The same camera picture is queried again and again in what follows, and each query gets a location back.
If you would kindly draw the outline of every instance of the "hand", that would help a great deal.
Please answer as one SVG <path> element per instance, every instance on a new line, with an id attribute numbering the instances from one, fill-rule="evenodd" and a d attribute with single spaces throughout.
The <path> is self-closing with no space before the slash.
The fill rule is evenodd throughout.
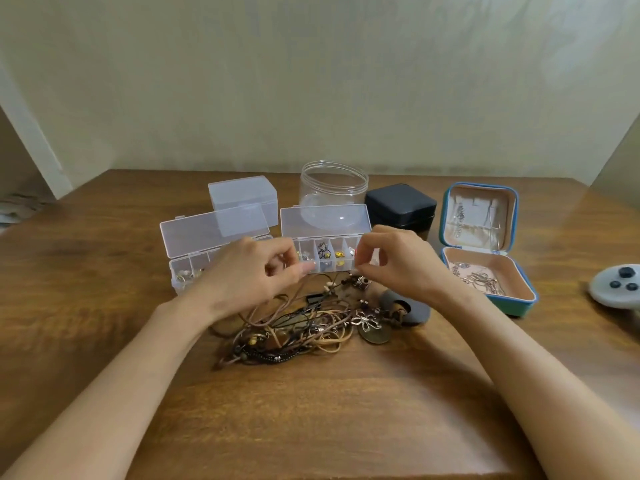
<path id="1" fill-rule="evenodd" d="M 315 268 L 298 261 L 288 237 L 244 237 L 220 249 L 210 265 L 176 300 L 194 317 L 199 332 L 211 323 L 270 300 Z"/>
<path id="2" fill-rule="evenodd" d="M 375 249 L 380 250 L 380 266 L 369 264 Z M 452 290 L 464 289 L 431 245 L 412 231 L 373 227 L 360 239 L 355 265 L 364 277 L 434 308 Z"/>

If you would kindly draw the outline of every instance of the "beige lining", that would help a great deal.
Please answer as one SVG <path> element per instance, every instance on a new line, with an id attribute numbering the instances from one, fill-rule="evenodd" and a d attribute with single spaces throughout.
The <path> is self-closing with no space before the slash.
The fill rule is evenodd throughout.
<path id="1" fill-rule="evenodd" d="M 452 263 L 456 262 L 485 266 L 494 273 L 506 296 L 526 301 L 535 300 L 535 293 L 510 257 L 458 248 L 444 248 L 443 252 L 448 268 L 451 269 Z"/>
<path id="2" fill-rule="evenodd" d="M 456 238 L 456 218 L 455 213 L 459 204 L 456 204 L 456 197 L 463 200 L 465 209 L 465 220 L 463 220 L 462 233 Z M 481 201 L 482 209 L 474 214 L 476 209 L 473 206 L 473 199 Z M 474 187 L 471 185 L 456 185 L 449 193 L 447 205 L 447 218 L 445 220 L 444 237 L 452 246 L 469 246 L 476 248 L 491 249 L 490 238 L 491 225 L 486 222 L 487 206 L 497 199 L 493 227 L 500 227 L 494 234 L 494 243 L 499 243 L 499 250 L 507 249 L 511 243 L 511 228 L 514 219 L 516 193 L 510 189 L 495 189 L 492 187 Z"/>

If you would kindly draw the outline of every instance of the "jewelry box lid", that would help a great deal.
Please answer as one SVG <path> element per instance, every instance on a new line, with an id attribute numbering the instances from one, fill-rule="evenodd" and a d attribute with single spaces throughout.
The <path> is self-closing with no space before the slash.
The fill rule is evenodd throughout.
<path id="1" fill-rule="evenodd" d="M 199 253 L 236 241 L 244 236 L 269 233 L 259 203 L 215 210 L 190 217 L 176 217 L 160 224 L 166 255 L 173 259 Z"/>
<path id="2" fill-rule="evenodd" d="M 503 185 L 457 182 L 444 193 L 440 241 L 445 246 L 508 254 L 518 220 L 518 193 Z"/>
<path id="3" fill-rule="evenodd" d="M 361 235 L 371 231 L 363 203 L 280 209 L 282 235 L 292 238 Z"/>

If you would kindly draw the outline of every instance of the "left hand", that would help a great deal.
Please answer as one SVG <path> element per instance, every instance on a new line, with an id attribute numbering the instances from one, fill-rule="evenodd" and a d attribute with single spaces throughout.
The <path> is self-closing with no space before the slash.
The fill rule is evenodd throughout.
<path id="1" fill-rule="evenodd" d="M 244 237 L 220 249 L 203 274 L 175 300 L 204 331 L 213 322 L 270 300 L 315 265 L 298 260 L 288 237 L 268 241 Z"/>

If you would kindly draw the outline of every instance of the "forearm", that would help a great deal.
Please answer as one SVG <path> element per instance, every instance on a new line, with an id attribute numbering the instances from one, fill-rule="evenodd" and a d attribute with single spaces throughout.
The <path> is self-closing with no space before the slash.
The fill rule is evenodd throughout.
<path id="1" fill-rule="evenodd" d="M 121 479 L 197 333 L 171 304 L 140 333 L 5 473 L 14 479 Z"/>
<path id="2" fill-rule="evenodd" d="M 484 295 L 460 287 L 440 311 L 484 366 L 550 478 L 640 478 L 638 433 Z"/>

